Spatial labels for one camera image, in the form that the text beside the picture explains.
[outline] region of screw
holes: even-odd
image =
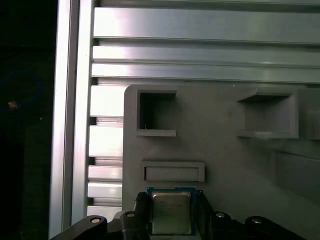
[[[135,216],[135,214],[134,214],[134,213],[132,213],[132,212],[130,212],[130,213],[128,213],[126,216],[127,216],[127,217],[129,217],[129,218],[132,218],[132,217],[134,217],[134,216]]]
[[[223,212],[217,212],[215,215],[220,219],[222,219],[226,216]]]
[[[262,221],[260,218],[253,218],[252,222],[254,222],[255,224],[262,224]]]
[[[91,222],[93,223],[93,224],[96,224],[96,223],[98,223],[98,222],[100,222],[100,218],[93,218],[93,219],[91,219]]]

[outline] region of gray panel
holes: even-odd
[[[205,164],[190,161],[143,161],[144,181],[204,182]]]
[[[305,159],[301,159],[299,164],[290,164],[290,157],[277,163],[273,155],[276,147],[281,151],[291,147],[298,153],[307,149],[320,158],[317,141],[277,139],[273,142],[270,139],[237,137],[237,130],[245,124],[244,109],[237,102],[239,91],[247,92],[253,88],[216,87],[209,84],[177,86],[176,111],[163,112],[165,117],[170,116],[167,124],[176,129],[176,137],[149,139],[136,136],[132,101],[139,88],[145,87],[132,85],[125,92],[124,210],[132,209],[137,193],[145,191],[147,187],[190,186],[189,182],[144,181],[141,178],[142,160],[198,160],[205,163],[206,178],[205,182],[193,182],[192,186],[204,191],[214,209],[230,213],[240,222],[248,216],[264,216],[306,239],[318,240],[320,203],[316,201],[320,180],[315,177],[318,165],[305,166]],[[319,91],[298,89],[297,94],[302,97],[317,93],[315,101],[319,102]],[[299,104],[298,110],[306,109],[307,102]],[[292,180],[295,173],[298,178]],[[310,188],[304,185],[304,178]],[[294,188],[295,184],[292,185],[291,181],[301,183]]]
[[[294,139],[299,137],[298,96],[293,89],[254,89],[241,93],[244,130],[240,137]]]
[[[109,198],[121,199],[122,198],[122,184],[119,183],[106,183],[99,181],[90,181],[88,184],[88,198]]]
[[[86,214],[100,215],[107,219],[108,223],[114,219],[116,213],[121,211],[121,207],[109,207],[109,206],[88,206]]]
[[[122,181],[122,167],[117,166],[89,166],[89,181]]]
[[[93,34],[96,38],[320,44],[319,29],[316,13],[96,7]]]
[[[117,63],[187,63],[233,66],[282,66],[319,68],[316,49],[230,45],[170,45],[147,43],[112,44],[93,47],[93,60]]]
[[[274,171],[278,186],[320,204],[320,160],[278,152]]]
[[[320,83],[320,69],[94,63],[93,77],[224,80],[269,83]]]

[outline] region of metal bar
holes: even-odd
[[[98,181],[90,181],[88,184],[89,198],[122,198],[122,183],[106,183]]]
[[[79,4],[59,0],[54,77],[49,239],[71,225]]]
[[[74,122],[72,218],[75,224],[87,215],[88,140],[95,0],[80,0],[78,61]]]
[[[126,85],[92,86],[90,115],[123,117]]]
[[[96,63],[197,64],[320,68],[320,50],[200,44],[110,44],[93,47]]]
[[[320,69],[303,68],[112,63],[92,65],[92,76],[103,78],[319,84],[319,75]]]
[[[298,5],[298,6],[317,6],[320,5],[318,0],[101,0],[101,4],[114,6],[158,6],[162,2],[168,4],[170,2],[187,4],[259,4],[259,5]]]
[[[122,158],[123,128],[90,126],[89,156]]]
[[[317,13],[96,7],[93,34],[95,38],[318,45],[318,29]]]
[[[89,181],[122,181],[122,167],[119,166],[89,166]]]

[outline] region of round bolt head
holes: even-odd
[[[262,220],[260,218],[253,218],[252,222],[254,222],[255,224],[262,224]]]
[[[129,212],[126,216],[129,217],[129,218],[132,218],[132,217],[135,216],[135,214],[133,212]]]
[[[93,223],[93,224],[97,224],[98,222],[100,222],[100,218],[93,218],[93,219],[91,219],[91,222]]]
[[[220,219],[226,216],[223,212],[217,212],[215,215]]]

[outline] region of rectangular slot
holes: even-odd
[[[149,89],[137,91],[137,135],[175,137],[174,112],[176,90]]]
[[[298,107],[294,92],[255,89],[238,101],[244,106],[240,137],[298,138]]]
[[[204,182],[205,164],[187,161],[143,161],[143,180],[150,182]]]

